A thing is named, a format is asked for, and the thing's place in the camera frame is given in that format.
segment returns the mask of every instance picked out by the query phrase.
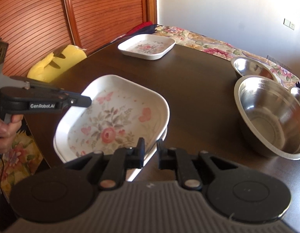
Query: metal bowl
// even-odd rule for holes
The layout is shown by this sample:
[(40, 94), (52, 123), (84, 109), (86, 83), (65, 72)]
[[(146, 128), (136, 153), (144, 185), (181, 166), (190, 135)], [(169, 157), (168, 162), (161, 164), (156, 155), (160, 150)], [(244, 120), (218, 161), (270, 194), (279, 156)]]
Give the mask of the metal bowl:
[(269, 69), (256, 60), (246, 57), (235, 57), (231, 60), (231, 64), (238, 78), (246, 75), (260, 75), (277, 81), (274, 74), (272, 74)]
[(300, 103), (300, 88), (290, 87), (288, 91), (298, 100)]
[(266, 157), (300, 159), (300, 103), (284, 87), (262, 76), (240, 78), (234, 98), (241, 132)]

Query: floral pattern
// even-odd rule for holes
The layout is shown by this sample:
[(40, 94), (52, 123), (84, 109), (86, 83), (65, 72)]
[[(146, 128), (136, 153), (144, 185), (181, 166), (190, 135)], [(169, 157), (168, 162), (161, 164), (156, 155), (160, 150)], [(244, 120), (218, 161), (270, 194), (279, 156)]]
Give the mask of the floral pattern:
[(12, 187), (22, 179), (33, 175), (43, 157), (31, 136), (24, 131), (17, 133), (11, 149), (2, 155), (0, 161), (1, 189), (8, 198)]
[(132, 45), (127, 51), (140, 54), (158, 54), (168, 48), (168, 44), (158, 41), (142, 40)]
[(178, 27), (158, 26), (156, 31), (157, 32), (154, 33), (155, 35), (171, 37), (176, 41), (176, 44), (197, 49), (222, 59), (231, 60), (234, 57), (243, 56), (257, 60), (266, 65), (266, 67), (275, 75), (279, 83), (287, 89), (300, 81), (297, 76), (274, 62), (238, 49), (223, 41), (205, 37)]
[(146, 147), (159, 132), (160, 114), (154, 106), (127, 95), (123, 89), (100, 93), (70, 129), (68, 143), (77, 157), (101, 150), (112, 154), (121, 147)]

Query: yellow cushion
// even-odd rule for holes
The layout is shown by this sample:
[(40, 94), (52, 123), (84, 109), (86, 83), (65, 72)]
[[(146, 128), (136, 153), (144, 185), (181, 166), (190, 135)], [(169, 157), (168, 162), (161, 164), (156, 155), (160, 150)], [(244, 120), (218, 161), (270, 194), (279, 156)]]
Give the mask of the yellow cushion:
[(36, 63), (29, 70), (27, 77), (39, 81), (51, 82), (63, 72), (86, 58), (85, 52), (73, 45), (67, 45), (59, 55), (54, 55), (54, 53), (56, 53), (56, 51)]

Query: hand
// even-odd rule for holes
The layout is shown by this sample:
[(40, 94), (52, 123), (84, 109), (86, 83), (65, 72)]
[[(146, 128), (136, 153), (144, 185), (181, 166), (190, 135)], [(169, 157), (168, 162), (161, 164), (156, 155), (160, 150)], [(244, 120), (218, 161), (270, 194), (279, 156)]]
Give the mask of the hand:
[(9, 124), (0, 119), (0, 153), (6, 153), (10, 150), (16, 132), (22, 126), (23, 115), (13, 115)]

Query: wooden tabletop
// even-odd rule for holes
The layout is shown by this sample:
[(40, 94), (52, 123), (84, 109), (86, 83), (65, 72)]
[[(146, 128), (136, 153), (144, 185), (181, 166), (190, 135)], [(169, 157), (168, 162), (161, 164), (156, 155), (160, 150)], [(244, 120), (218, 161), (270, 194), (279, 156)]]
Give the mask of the wooden tabletop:
[[(191, 154), (207, 150), (279, 178), (292, 193), (285, 221), (300, 232), (300, 160), (265, 158), (243, 139), (233, 97), (236, 75), (230, 62), (180, 45), (159, 60), (142, 60), (122, 55), (117, 49), (120, 42), (81, 61), (53, 84), (82, 92), (96, 78), (116, 74), (158, 92), (167, 100), (171, 112), (167, 147), (184, 148)], [(65, 112), (26, 115), (34, 139), (50, 166), (61, 164), (53, 149), (53, 136)], [(173, 179), (172, 171), (157, 169), (156, 154), (136, 177), (136, 180)]]

